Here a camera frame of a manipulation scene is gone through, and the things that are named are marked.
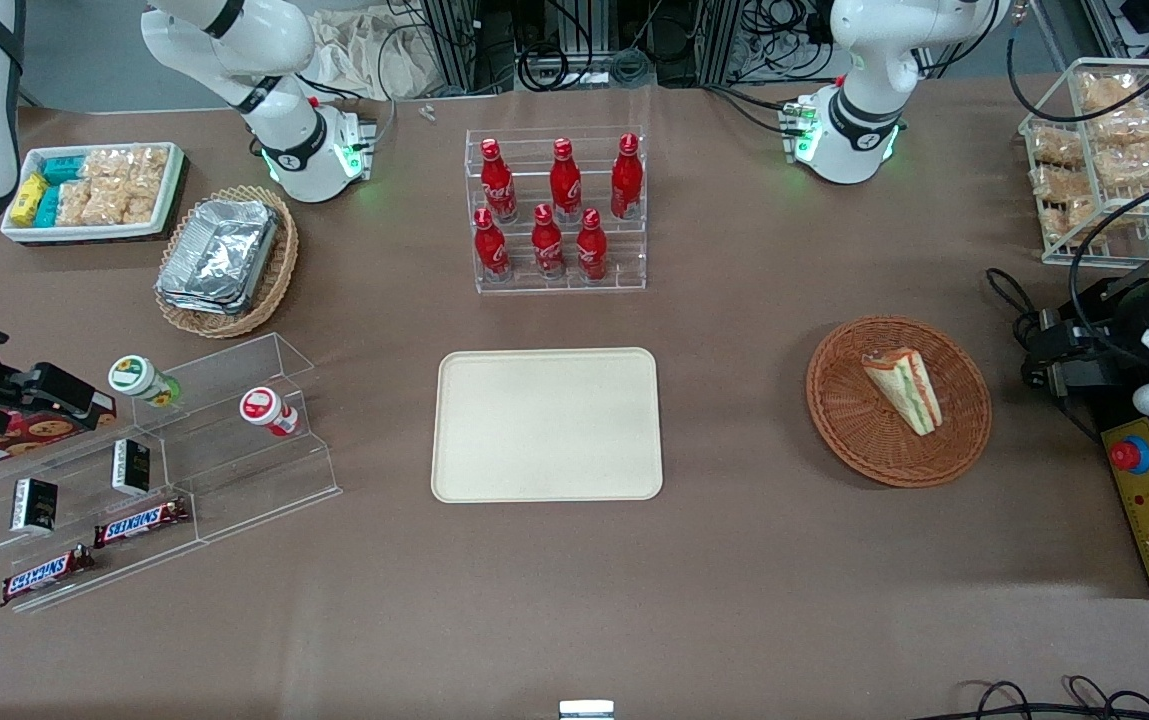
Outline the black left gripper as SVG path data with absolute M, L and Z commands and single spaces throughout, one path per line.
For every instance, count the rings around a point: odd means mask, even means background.
M 1149 325 L 1149 300 L 1084 300 L 1092 328 L 1115 346 L 1149 361 L 1142 332 Z M 1133 395 L 1149 381 L 1149 366 L 1096 340 L 1072 302 L 1021 311 L 1023 384 L 1042 389 L 1071 413 L 1084 407 L 1090 421 L 1136 421 L 1144 415 Z

